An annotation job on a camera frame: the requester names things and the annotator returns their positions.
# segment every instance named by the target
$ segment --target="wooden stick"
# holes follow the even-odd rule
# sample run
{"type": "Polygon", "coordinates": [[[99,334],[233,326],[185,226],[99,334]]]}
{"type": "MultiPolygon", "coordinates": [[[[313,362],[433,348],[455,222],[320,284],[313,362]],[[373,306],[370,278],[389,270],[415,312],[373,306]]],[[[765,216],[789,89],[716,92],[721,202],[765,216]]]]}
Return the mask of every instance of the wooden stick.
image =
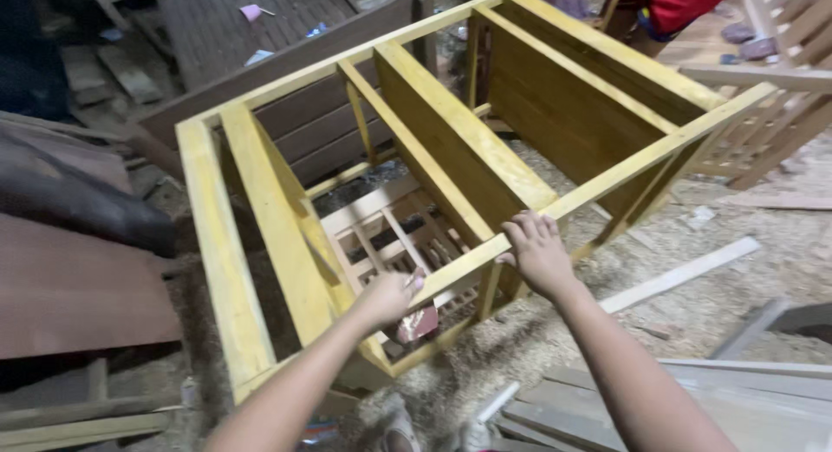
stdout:
{"type": "Polygon", "coordinates": [[[675,288],[688,280],[692,280],[718,266],[723,266],[743,255],[750,254],[759,248],[760,244],[753,237],[746,236],[711,254],[670,270],[662,276],[646,281],[615,296],[610,296],[601,301],[601,307],[610,314],[633,307],[644,302],[645,299],[675,288]]]}

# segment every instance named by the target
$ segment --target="wooden crate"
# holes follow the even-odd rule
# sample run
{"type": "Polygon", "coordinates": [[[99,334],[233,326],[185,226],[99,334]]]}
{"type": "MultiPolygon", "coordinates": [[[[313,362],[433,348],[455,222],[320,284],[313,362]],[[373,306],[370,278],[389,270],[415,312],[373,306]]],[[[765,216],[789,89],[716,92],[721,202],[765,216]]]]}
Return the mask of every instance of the wooden crate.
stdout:
{"type": "MultiPolygon", "coordinates": [[[[476,60],[471,58],[468,65],[473,73],[476,60]]],[[[436,247],[429,244],[433,250],[447,250],[441,255],[443,265],[425,262],[431,275],[412,309],[435,298],[450,299],[454,292],[470,295],[476,288],[474,314],[401,360],[390,361],[379,336],[364,340],[338,382],[373,388],[370,383],[390,382],[489,317],[497,288],[502,299],[526,294],[511,269],[494,264],[497,255],[510,249],[500,232],[501,221],[528,208],[563,219],[598,201],[612,219],[573,257],[587,255],[660,199],[709,132],[775,90],[762,83],[726,101],[542,0],[471,0],[183,121],[176,134],[234,399],[242,401],[287,360],[275,359],[229,191],[244,196],[255,213],[303,346],[349,308],[363,277],[389,263],[396,267],[395,258],[385,259],[387,244],[375,249],[361,242],[385,226],[392,228],[407,254],[395,254],[405,259],[405,268],[418,263],[422,239],[435,240],[436,247]],[[489,26],[493,34],[490,103],[485,106],[473,106],[476,86],[467,89],[467,103],[460,101],[401,46],[466,18],[472,28],[469,54],[476,53],[478,31],[489,26]],[[369,59],[378,72],[381,94],[354,67],[369,59]],[[344,77],[368,161],[304,190],[252,111],[336,73],[344,77]],[[361,98],[395,135],[394,149],[377,152],[369,142],[361,98]],[[478,118],[489,111],[577,182],[577,189],[558,197],[478,118]],[[217,127],[227,140],[215,133],[217,127]],[[413,178],[405,181],[411,181],[411,189],[366,207],[363,199],[354,202],[348,206],[353,214],[340,223],[319,220],[311,198],[392,155],[409,168],[413,178]],[[418,203],[411,201],[413,193],[418,203]],[[420,205],[431,204],[441,216],[421,210],[420,205]],[[429,228],[426,237],[411,239],[416,236],[397,229],[410,211],[421,215],[429,228]],[[458,244],[442,244],[442,237],[450,241],[455,235],[458,244]],[[351,240],[345,247],[344,241],[351,240]],[[374,267],[369,273],[345,259],[356,242],[373,248],[369,255],[380,254],[375,263],[369,262],[374,267]]]]}

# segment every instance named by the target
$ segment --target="debris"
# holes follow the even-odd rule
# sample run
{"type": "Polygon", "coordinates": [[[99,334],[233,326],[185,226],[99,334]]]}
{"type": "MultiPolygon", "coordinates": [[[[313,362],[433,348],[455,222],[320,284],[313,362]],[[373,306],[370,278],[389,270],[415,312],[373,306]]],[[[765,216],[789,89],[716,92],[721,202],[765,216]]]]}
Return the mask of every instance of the debris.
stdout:
{"type": "Polygon", "coordinates": [[[693,231],[699,231],[715,216],[716,213],[711,208],[705,205],[699,205],[693,209],[692,216],[682,216],[681,220],[690,226],[693,231]]]}
{"type": "Polygon", "coordinates": [[[733,23],[724,28],[720,32],[722,38],[732,44],[742,44],[746,41],[754,39],[756,33],[749,28],[745,23],[733,23]]]}
{"type": "Polygon", "coordinates": [[[98,57],[136,103],[145,104],[161,100],[162,93],[159,86],[120,47],[100,47],[98,57]]]}
{"type": "Polygon", "coordinates": [[[660,338],[661,340],[670,340],[673,338],[673,334],[679,331],[679,328],[674,325],[659,325],[659,324],[650,324],[647,326],[644,325],[636,325],[638,330],[644,330],[648,332],[648,334],[655,336],[656,338],[660,338]]]}
{"type": "Polygon", "coordinates": [[[89,46],[62,47],[61,58],[75,102],[86,106],[112,97],[110,84],[89,46]]]}
{"type": "Polygon", "coordinates": [[[747,42],[740,46],[740,57],[746,61],[761,61],[775,54],[777,54],[777,42],[773,37],[747,42]]]}
{"type": "Polygon", "coordinates": [[[265,8],[260,8],[255,4],[240,7],[240,11],[243,13],[243,16],[245,16],[245,19],[248,20],[249,23],[255,21],[257,18],[260,18],[260,15],[263,13],[265,13],[266,15],[275,15],[271,11],[265,10],[265,8]]]}
{"type": "Polygon", "coordinates": [[[248,60],[248,61],[245,61],[245,63],[243,64],[243,66],[246,66],[246,67],[247,67],[247,66],[249,66],[249,65],[251,65],[251,64],[254,64],[254,63],[256,63],[256,62],[260,62],[260,61],[262,61],[263,59],[265,59],[266,57],[268,57],[269,55],[274,55],[274,54],[275,54],[275,53],[273,53],[273,52],[269,52],[269,51],[264,51],[264,50],[262,50],[262,49],[258,49],[258,50],[257,50],[257,52],[255,52],[255,54],[254,54],[254,55],[252,55],[251,57],[249,57],[249,60],[248,60]]]}

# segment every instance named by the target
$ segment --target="dirt floor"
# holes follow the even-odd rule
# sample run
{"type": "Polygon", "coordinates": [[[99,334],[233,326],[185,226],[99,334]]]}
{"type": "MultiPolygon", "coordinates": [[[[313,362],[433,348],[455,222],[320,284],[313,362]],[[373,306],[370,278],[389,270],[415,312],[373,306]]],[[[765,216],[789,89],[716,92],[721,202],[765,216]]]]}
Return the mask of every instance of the dirt floor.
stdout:
{"type": "MultiPolygon", "coordinates": [[[[437,0],[438,7],[452,0],[437,0]]],[[[452,61],[464,42],[449,28],[440,38],[439,53],[452,61]]],[[[452,85],[453,76],[443,79],[452,85]]],[[[755,188],[742,194],[800,192],[828,196],[832,180],[832,132],[810,142],[755,188]]],[[[508,145],[559,194],[573,187],[563,174],[520,140],[508,145]]],[[[323,216],[406,172],[398,161],[381,165],[365,177],[315,201],[323,216]]],[[[761,244],[756,252],[672,289],[616,318],[656,357],[703,358],[732,332],[744,316],[769,298],[788,296],[794,306],[832,301],[832,214],[811,211],[770,211],[726,205],[722,197],[737,192],[710,177],[690,176],[673,187],[671,201],[637,228],[650,248],[624,234],[580,262],[577,275],[598,299],[604,299],[743,236],[761,244]],[[701,228],[687,222],[705,205],[715,217],[701,228]],[[638,327],[660,326],[671,334],[661,340],[638,327]]],[[[182,260],[188,271],[171,280],[175,306],[185,326],[185,353],[161,356],[142,370],[155,372],[148,388],[178,385],[185,377],[192,408],[177,415],[166,433],[138,441],[132,450],[198,450],[216,421],[231,409],[230,391],[213,314],[199,261],[185,193],[174,186],[157,191],[151,201],[171,212],[181,228],[182,260]]],[[[250,219],[240,212],[241,220],[250,219]]],[[[573,249],[598,234],[606,222],[586,209],[570,217],[567,247],[573,249]]],[[[290,319],[279,301],[278,285],[256,235],[243,240],[250,250],[252,273],[260,293],[273,342],[282,358],[297,350],[290,319]]],[[[764,333],[741,356],[747,361],[832,364],[832,345],[796,335],[764,333]]],[[[574,340],[552,306],[539,296],[513,302],[498,315],[464,333],[449,350],[369,396],[353,415],[339,420],[341,437],[321,446],[332,450],[369,447],[383,425],[390,394],[400,393],[427,450],[448,449],[463,421],[480,402],[511,380],[530,388],[555,364],[581,366],[574,340]]]]}

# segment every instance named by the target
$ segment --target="yellow wooden frame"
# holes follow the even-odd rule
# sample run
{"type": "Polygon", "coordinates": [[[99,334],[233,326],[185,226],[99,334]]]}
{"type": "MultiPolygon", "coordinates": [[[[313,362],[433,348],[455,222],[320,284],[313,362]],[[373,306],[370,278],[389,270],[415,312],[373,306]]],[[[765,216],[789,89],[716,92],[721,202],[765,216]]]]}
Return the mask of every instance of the yellow wooden frame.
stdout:
{"type": "MultiPolygon", "coordinates": [[[[476,60],[468,66],[476,71],[476,60]]],[[[350,372],[360,370],[361,379],[390,380],[451,345],[463,330],[487,318],[493,311],[498,287],[505,291],[509,287],[506,285],[513,284],[518,295],[523,293],[513,272],[493,264],[497,255],[510,249],[497,227],[499,220],[524,207],[562,219],[638,177],[637,199],[625,212],[613,213],[608,228],[573,257],[587,255],[625,231],[656,203],[709,132],[756,106],[775,90],[774,85],[763,83],[725,101],[703,85],[572,20],[542,0],[472,0],[181,122],[176,135],[234,401],[242,402],[288,360],[277,362],[271,346],[231,212],[230,192],[247,202],[255,213],[299,340],[306,346],[355,298],[310,200],[392,155],[404,160],[459,234],[475,244],[470,252],[433,272],[411,308],[418,308],[462,279],[479,278],[480,285],[475,315],[395,364],[387,359],[379,341],[369,337],[342,373],[343,379],[339,379],[350,384],[349,378],[356,377],[350,372]],[[458,100],[401,47],[467,18],[473,18],[474,34],[469,39],[476,41],[476,31],[485,26],[510,35],[512,44],[531,48],[535,57],[564,80],[585,86],[591,96],[612,106],[619,116],[646,131],[660,132],[662,137],[558,197],[478,118],[493,108],[485,105],[472,109],[475,85],[468,87],[466,102],[458,100]],[[375,58],[380,70],[382,96],[354,68],[355,63],[370,58],[375,58]],[[344,77],[370,160],[304,190],[252,111],[336,73],[344,77]],[[402,95],[401,89],[409,94],[402,95]],[[377,153],[372,148],[365,135],[359,96],[393,131],[395,149],[377,153]],[[429,141],[409,106],[435,119],[437,130],[428,133],[446,140],[429,141]],[[217,127],[223,128],[227,141],[217,133],[217,127]],[[443,150],[445,146],[452,150],[443,150]],[[489,194],[502,197],[495,203],[503,205],[489,206],[487,197],[476,191],[476,184],[453,167],[456,156],[465,157],[465,167],[487,181],[489,194]],[[641,173],[648,170],[645,179],[641,173]]],[[[494,113],[504,114],[521,137],[521,130],[533,127],[535,122],[534,117],[512,117],[505,102],[494,113]]]]}

